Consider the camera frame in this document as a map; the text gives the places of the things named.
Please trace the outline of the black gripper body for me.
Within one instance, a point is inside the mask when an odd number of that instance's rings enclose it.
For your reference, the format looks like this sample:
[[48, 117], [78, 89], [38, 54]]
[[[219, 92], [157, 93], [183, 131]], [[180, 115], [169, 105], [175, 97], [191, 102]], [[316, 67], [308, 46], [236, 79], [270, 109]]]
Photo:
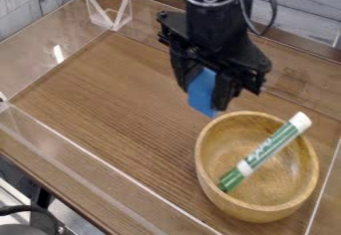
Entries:
[[216, 73], [226, 72], [240, 80], [243, 89], [255, 95], [260, 93], [271, 63], [247, 36], [211, 50], [189, 41], [184, 13], [161, 10], [156, 19], [161, 27], [159, 42], [169, 48], [169, 54], [171, 49], [189, 50], [204, 68]]

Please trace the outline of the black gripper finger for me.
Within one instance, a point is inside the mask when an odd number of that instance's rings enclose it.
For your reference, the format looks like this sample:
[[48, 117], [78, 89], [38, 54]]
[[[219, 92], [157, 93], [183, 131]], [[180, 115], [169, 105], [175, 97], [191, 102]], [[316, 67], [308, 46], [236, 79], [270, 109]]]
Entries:
[[187, 92], [188, 85], [201, 72], [203, 66], [189, 50], [169, 49], [169, 63], [176, 84]]
[[215, 76], [215, 83], [212, 89], [211, 106], [223, 112], [227, 108], [230, 101], [239, 96], [242, 91], [242, 82], [238, 78], [220, 72]]

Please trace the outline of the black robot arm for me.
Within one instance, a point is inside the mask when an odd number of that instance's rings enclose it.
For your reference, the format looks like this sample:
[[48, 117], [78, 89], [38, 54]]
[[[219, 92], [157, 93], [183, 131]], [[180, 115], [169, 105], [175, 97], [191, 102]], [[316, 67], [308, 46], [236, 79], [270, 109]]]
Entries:
[[[242, 91], [259, 94], [271, 62], [248, 35], [252, 0], [183, 0], [181, 12], [161, 11], [159, 41], [169, 47], [176, 84], [192, 109], [215, 117]], [[276, 0], [268, 0], [276, 8]]]

